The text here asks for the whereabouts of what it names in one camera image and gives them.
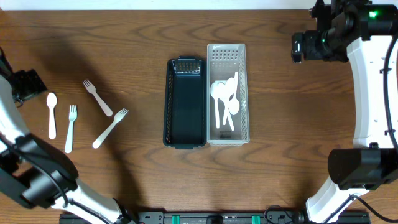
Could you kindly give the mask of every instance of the white backdrop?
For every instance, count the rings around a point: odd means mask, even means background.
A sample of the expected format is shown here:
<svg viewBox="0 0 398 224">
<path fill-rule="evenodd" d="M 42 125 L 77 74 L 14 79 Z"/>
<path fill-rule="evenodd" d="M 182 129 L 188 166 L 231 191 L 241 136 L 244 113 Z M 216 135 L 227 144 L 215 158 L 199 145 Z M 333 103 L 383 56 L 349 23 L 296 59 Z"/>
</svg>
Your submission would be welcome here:
<svg viewBox="0 0 398 224">
<path fill-rule="evenodd" d="M 310 9 L 316 0 L 0 0 L 2 10 Z"/>
</svg>

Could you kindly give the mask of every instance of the green light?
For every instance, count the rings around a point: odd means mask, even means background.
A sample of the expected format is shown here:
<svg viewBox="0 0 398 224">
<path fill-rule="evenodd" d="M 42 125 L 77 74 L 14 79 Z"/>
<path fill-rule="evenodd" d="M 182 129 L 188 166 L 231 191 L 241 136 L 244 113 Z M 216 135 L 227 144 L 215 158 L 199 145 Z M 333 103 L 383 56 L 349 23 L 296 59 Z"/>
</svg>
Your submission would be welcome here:
<svg viewBox="0 0 398 224">
<path fill-rule="evenodd" d="M 375 18 L 377 16 L 377 11 L 369 12 L 369 17 Z"/>
</svg>

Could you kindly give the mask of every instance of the white fork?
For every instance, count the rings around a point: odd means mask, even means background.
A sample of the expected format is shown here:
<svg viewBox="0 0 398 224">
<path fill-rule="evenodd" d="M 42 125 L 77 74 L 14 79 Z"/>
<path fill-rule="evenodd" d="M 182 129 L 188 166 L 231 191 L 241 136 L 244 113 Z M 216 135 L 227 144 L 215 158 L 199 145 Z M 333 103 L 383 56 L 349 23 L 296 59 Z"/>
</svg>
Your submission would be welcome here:
<svg viewBox="0 0 398 224">
<path fill-rule="evenodd" d="M 104 142 L 105 138 L 108 136 L 108 134 L 112 131 L 112 129 L 115 127 L 117 123 L 119 123 L 124 116 L 129 112 L 129 110 L 123 108 L 121 111 L 119 111 L 113 119 L 113 122 L 109 127 L 96 139 L 93 143 L 93 148 L 97 149 L 102 142 Z"/>
<path fill-rule="evenodd" d="M 112 116 L 113 112 L 111 108 L 109 108 L 107 104 L 101 99 L 101 97 L 98 96 L 97 92 L 95 91 L 95 86 L 91 84 L 89 80 L 84 80 L 83 85 L 86 87 L 87 91 L 95 97 L 95 99 L 97 100 L 98 104 L 100 105 L 104 113 L 107 116 Z"/>
<path fill-rule="evenodd" d="M 77 118 L 77 107 L 76 105 L 70 105 L 69 108 L 69 128 L 68 128 L 68 136 L 67 142 L 65 143 L 65 152 L 70 153 L 72 152 L 72 145 L 73 145 L 73 123 Z"/>
</svg>

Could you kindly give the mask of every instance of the wooden tabletop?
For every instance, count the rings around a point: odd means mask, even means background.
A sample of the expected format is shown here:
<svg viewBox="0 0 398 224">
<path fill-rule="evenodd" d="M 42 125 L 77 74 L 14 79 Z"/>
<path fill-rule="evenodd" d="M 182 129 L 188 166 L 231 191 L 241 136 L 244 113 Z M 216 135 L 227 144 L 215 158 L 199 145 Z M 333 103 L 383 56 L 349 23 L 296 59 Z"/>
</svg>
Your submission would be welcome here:
<svg viewBox="0 0 398 224">
<path fill-rule="evenodd" d="M 63 151 L 69 105 L 77 105 L 68 157 L 101 194 L 132 210 L 264 211 L 304 208 L 328 177 L 329 152 L 352 147 L 350 65 L 290 58 L 291 35 L 314 28 L 308 11 L 1 12 L 0 46 L 14 70 L 36 69 L 57 94 L 57 138 L 48 138 L 47 94 L 19 110 L 32 133 Z M 209 43 L 246 44 L 250 143 L 165 147 L 166 62 L 206 58 Z M 130 110 L 98 149 L 91 145 L 112 118 L 86 92 L 86 78 L 114 112 Z M 395 182 L 363 198 L 398 218 L 397 195 Z M 0 201 L 0 223 L 57 223 L 61 213 L 26 210 L 3 194 Z"/>
</svg>

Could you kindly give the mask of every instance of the perforated basket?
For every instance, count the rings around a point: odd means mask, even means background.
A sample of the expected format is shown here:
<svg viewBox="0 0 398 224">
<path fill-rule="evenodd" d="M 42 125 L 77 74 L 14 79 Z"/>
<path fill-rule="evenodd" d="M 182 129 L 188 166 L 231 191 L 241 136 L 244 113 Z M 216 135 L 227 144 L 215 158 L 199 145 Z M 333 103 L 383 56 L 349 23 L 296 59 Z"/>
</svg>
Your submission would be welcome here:
<svg viewBox="0 0 398 224">
<path fill-rule="evenodd" d="M 240 108 L 231 115 L 234 131 L 228 120 L 223 125 L 224 103 L 218 100 L 220 128 L 216 128 L 215 99 L 210 95 L 210 86 L 214 82 L 225 83 L 238 72 L 236 98 Z M 248 82 L 246 73 L 246 48 L 244 44 L 209 44 L 207 46 L 207 141 L 211 145 L 242 145 L 250 141 Z"/>
</svg>

